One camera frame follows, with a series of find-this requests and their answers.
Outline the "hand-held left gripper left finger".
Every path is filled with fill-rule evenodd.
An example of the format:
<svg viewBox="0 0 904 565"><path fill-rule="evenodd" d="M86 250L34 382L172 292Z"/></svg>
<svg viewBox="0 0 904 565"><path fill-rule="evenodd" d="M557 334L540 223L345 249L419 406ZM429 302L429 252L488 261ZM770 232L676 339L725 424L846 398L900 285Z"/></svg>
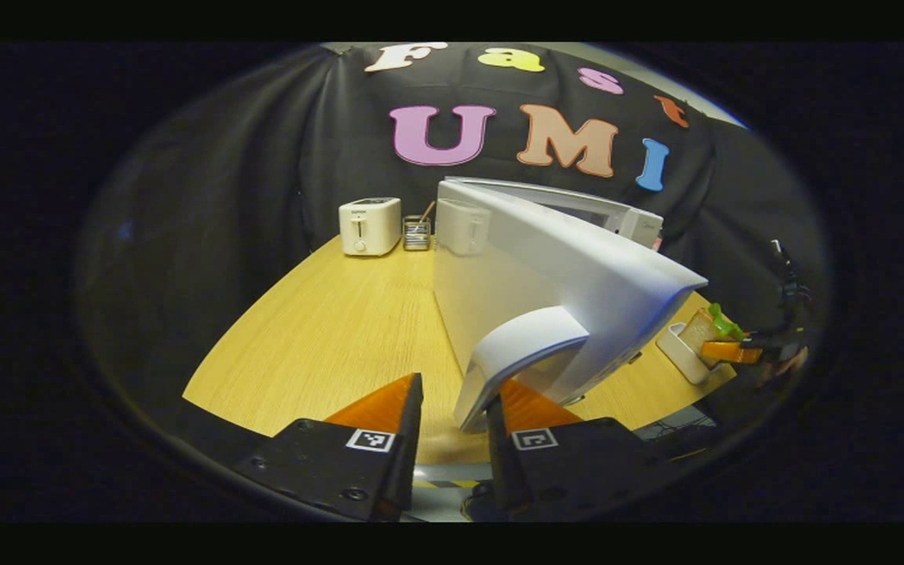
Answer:
<svg viewBox="0 0 904 565"><path fill-rule="evenodd" d="M411 508L423 400L422 375L408 374L323 421L292 421L236 471L317 511L398 522Z"/></svg>

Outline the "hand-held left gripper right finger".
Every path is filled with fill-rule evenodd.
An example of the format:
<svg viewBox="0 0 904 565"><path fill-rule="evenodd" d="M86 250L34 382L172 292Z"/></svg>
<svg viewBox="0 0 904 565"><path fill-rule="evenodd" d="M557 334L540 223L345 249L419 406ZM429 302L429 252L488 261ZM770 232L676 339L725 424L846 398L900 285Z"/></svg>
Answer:
<svg viewBox="0 0 904 565"><path fill-rule="evenodd" d="M659 450L517 381L495 394L487 428L495 505L509 521L596 521L660 489Z"/></svg>

